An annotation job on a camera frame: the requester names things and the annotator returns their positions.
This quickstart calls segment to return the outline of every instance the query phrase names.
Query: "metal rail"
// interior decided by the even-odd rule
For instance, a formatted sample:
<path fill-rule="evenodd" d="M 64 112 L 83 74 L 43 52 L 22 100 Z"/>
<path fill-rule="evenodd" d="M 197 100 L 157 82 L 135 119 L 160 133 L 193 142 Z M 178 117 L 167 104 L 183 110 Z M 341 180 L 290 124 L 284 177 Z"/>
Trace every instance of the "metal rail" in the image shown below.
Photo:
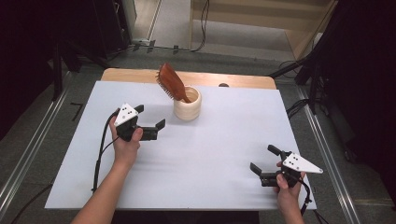
<path fill-rule="evenodd" d="M 30 140 L 27 148 L 24 150 L 20 160 L 18 161 L 18 164 L 14 168 L 14 171 L 12 172 L 6 184 L 2 187 L 0 192 L 0 221 L 6 214 L 12 199 L 20 187 L 26 173 L 28 172 L 32 161 L 35 158 L 35 154 L 40 149 L 40 146 L 46 137 L 52 122 L 55 120 L 56 115 L 58 114 L 58 111 L 64 102 L 64 98 L 69 91 L 70 83 L 72 83 L 74 78 L 75 74 L 71 72 L 67 72 L 64 75 L 64 91 L 61 93 L 58 100 L 50 104 L 47 113 L 38 125 L 38 128 L 35 130 L 35 134 Z"/>
<path fill-rule="evenodd" d="M 299 86 L 297 86 L 297 92 L 301 99 L 308 98 L 305 90 L 303 90 Z M 327 144 L 323 131 L 320 128 L 318 118 L 312 113 L 308 105 L 306 105 L 304 109 L 314 136 L 318 142 L 320 154 L 322 155 L 324 163 L 326 164 L 326 168 L 329 171 L 329 176 L 334 186 L 335 193 L 337 194 L 338 201 L 340 202 L 340 205 L 344 211 L 344 215 L 346 216 L 346 221 L 350 224 L 360 224 L 361 221 L 359 219 L 355 205 L 352 202 L 352 199 L 347 190 L 347 186 L 343 180 L 343 177 L 341 177 L 340 171 L 338 170 L 338 167 L 333 159 L 330 147 Z"/>

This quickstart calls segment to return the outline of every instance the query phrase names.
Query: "brush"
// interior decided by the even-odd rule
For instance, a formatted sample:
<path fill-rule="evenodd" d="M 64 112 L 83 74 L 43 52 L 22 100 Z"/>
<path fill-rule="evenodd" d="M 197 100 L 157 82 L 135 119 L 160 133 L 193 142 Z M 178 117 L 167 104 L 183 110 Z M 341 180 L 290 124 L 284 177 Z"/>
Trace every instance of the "brush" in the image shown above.
<path fill-rule="evenodd" d="M 176 101 L 184 100 L 185 103 L 191 103 L 187 97 L 183 82 L 169 63 L 161 65 L 160 72 L 156 78 L 158 84 L 171 99 Z"/>

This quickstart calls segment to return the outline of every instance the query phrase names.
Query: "human hand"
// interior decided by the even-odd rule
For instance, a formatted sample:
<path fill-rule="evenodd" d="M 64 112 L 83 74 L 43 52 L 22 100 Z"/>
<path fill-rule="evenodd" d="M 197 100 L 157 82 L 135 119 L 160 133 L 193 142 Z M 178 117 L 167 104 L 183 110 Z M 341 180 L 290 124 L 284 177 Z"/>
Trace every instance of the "human hand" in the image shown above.
<path fill-rule="evenodd" d="M 276 164 L 277 167 L 281 167 L 281 165 L 281 161 Z M 304 176 L 305 172 L 301 172 L 301 179 Z M 288 181 L 282 174 L 276 176 L 276 182 L 279 185 L 279 188 L 274 188 L 274 191 L 277 192 L 277 205 L 286 222 L 289 223 L 290 219 L 294 220 L 294 223 L 298 223 L 297 220 L 303 221 L 298 204 L 301 183 L 297 182 L 293 188 L 289 188 Z"/>
<path fill-rule="evenodd" d="M 109 123 L 113 140 L 118 138 L 116 126 L 114 126 L 115 121 L 116 117 L 113 117 Z M 142 138 L 142 135 L 143 130 L 141 128 L 137 128 L 132 134 L 131 141 L 126 142 L 119 138 L 114 142 L 115 156 L 113 165 L 120 166 L 128 171 L 131 169 L 137 157 L 137 150 L 140 148 L 139 141 Z"/>

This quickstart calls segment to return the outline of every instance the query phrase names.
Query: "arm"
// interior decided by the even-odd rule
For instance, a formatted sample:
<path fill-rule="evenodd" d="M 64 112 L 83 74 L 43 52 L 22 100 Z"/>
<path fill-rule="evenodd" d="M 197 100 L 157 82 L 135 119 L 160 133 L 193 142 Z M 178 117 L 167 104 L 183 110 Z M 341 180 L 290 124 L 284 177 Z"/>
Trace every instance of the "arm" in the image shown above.
<path fill-rule="evenodd" d="M 116 117 L 113 117 L 109 123 L 113 139 L 117 138 L 117 131 L 114 126 L 115 120 Z M 142 134 L 143 130 L 139 128 L 133 133 L 130 142 L 125 142 L 122 139 L 114 142 L 115 158 L 110 172 L 72 223 L 111 222 L 125 178 L 136 160 Z"/>
<path fill-rule="evenodd" d="M 275 188 L 275 191 L 278 192 L 277 205 L 286 223 L 304 224 L 298 204 L 301 183 L 298 182 L 293 188 L 289 188 L 288 182 L 282 174 L 276 176 L 276 182 L 279 185 L 279 188 Z"/>

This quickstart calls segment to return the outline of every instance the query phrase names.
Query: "ceramic cup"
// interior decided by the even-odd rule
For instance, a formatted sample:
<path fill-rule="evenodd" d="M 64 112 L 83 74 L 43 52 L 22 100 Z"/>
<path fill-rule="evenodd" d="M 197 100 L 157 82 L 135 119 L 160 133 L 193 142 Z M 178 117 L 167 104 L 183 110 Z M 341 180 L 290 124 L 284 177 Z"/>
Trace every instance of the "ceramic cup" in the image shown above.
<path fill-rule="evenodd" d="M 183 120 L 196 119 L 201 112 L 202 96 L 201 93 L 194 87 L 185 87 L 187 97 L 191 103 L 185 103 L 183 100 L 174 101 L 175 115 Z"/>

